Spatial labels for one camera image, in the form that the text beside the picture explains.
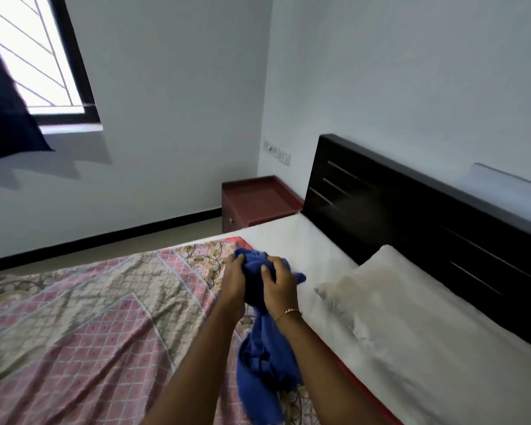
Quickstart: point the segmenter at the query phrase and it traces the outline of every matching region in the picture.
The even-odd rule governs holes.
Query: window
[[[100,122],[64,0],[0,0],[0,55],[40,125]]]

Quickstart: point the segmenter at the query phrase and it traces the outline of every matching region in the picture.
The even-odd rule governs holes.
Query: dark wooden headboard
[[[358,264],[392,245],[531,343],[530,222],[331,134],[303,214]]]

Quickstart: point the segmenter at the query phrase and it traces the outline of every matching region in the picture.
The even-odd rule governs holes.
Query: blue towel
[[[289,342],[275,326],[264,302],[260,269],[265,264],[276,280],[273,264],[267,260],[265,252],[244,248],[234,250],[234,258],[240,254],[245,257],[242,266],[246,276],[244,300],[254,307],[256,317],[238,352],[238,393],[255,425],[282,423],[284,418],[277,392],[296,389],[302,382],[301,373]],[[290,269],[287,260],[283,262]],[[293,275],[297,283],[306,279],[303,273]]]

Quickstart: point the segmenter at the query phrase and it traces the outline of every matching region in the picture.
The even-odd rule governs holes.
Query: hand
[[[234,259],[233,255],[228,256],[227,266],[224,269],[224,277],[222,278],[219,300],[216,304],[221,312],[226,313],[233,320],[234,325],[246,313],[246,306],[244,304],[246,277],[242,272],[243,263],[243,254],[240,254],[236,259]]]
[[[269,315],[276,320],[289,309],[299,309],[297,282],[280,257],[268,257],[268,260],[273,262],[277,282],[273,281],[269,269],[262,265],[264,301]]]

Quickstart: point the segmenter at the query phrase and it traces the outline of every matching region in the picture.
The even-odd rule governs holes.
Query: floor
[[[146,236],[129,238],[109,245],[99,246],[98,248],[82,250],[56,258],[14,267],[13,269],[0,271],[0,274],[25,275],[63,269],[65,267],[88,264],[89,262],[126,256],[132,253],[167,248],[199,238],[216,236],[220,233],[222,233],[222,218],[208,219],[195,224],[166,229],[165,231],[159,231]]]

